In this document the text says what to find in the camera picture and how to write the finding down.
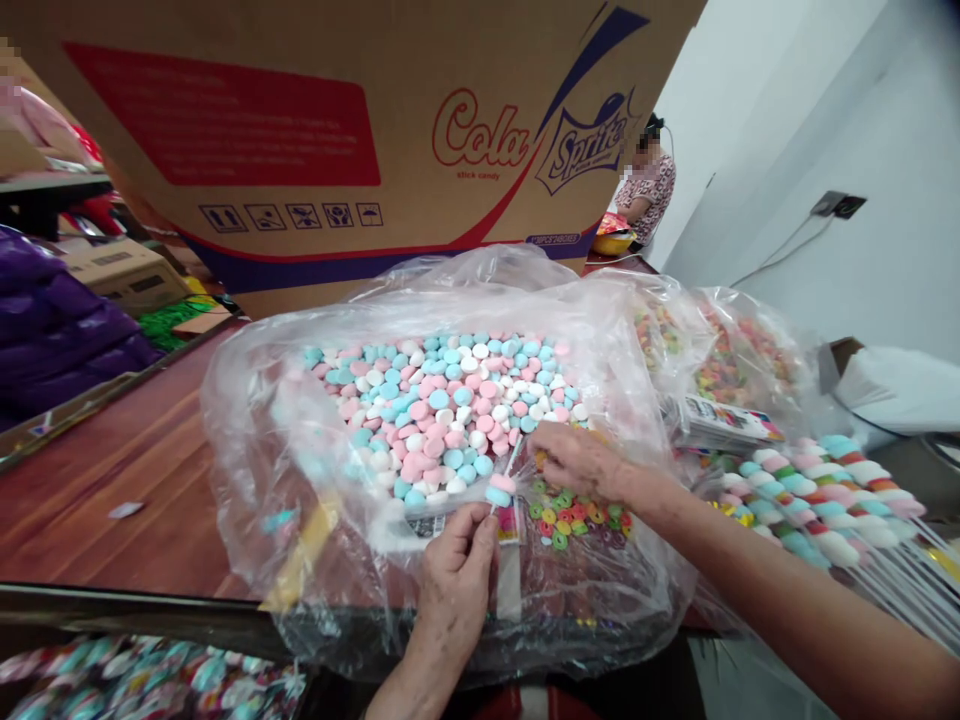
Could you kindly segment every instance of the woman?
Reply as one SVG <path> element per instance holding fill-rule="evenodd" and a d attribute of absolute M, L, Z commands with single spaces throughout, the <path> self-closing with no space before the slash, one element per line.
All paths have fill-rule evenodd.
<path fill-rule="evenodd" d="M 673 197 L 677 168 L 673 158 L 660 149 L 660 129 L 663 120 L 656 115 L 637 142 L 627 181 L 614 197 L 617 213 L 630 223 L 637 233 L 636 243 L 646 247 L 660 224 L 663 213 Z"/>

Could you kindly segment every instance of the cardboard box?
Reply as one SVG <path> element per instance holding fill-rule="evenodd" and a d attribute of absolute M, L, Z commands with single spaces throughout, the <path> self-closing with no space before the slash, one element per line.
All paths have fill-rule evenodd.
<path fill-rule="evenodd" d="M 704 1 L 32 0 L 0 30 L 257 318 L 485 243 L 581 268 Z"/>
<path fill-rule="evenodd" d="M 182 300 L 190 288 L 160 255 L 133 240 L 64 256 L 70 274 L 131 317 Z"/>

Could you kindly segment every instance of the purple cloth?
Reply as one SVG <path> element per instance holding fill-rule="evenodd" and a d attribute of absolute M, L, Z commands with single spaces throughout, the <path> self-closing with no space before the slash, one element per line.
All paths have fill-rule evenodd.
<path fill-rule="evenodd" d="M 26 420 L 160 356 L 120 308 L 0 226 L 0 414 Z"/>

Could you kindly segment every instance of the floral shirt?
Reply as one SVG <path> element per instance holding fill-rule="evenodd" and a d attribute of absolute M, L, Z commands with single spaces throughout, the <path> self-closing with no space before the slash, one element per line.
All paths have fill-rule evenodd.
<path fill-rule="evenodd" d="M 664 153 L 656 164 L 644 168 L 637 168 L 627 178 L 627 182 L 620 188 L 614 197 L 618 206 L 626 206 L 638 197 L 650 201 L 650 207 L 640 216 L 640 219 L 631 223 L 637 233 L 637 242 L 646 246 L 653 237 L 654 230 L 660 224 L 663 213 L 673 197 L 673 185 L 677 179 L 677 167 L 673 158 Z"/>

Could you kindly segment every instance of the yellow bowl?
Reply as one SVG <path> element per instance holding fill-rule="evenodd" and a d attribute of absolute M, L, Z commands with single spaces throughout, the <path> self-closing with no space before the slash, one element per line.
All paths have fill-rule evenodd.
<path fill-rule="evenodd" d="M 600 255 L 616 256 L 625 253 L 630 248 L 632 238 L 615 238 L 609 235 L 597 235 L 593 241 L 593 251 Z"/>

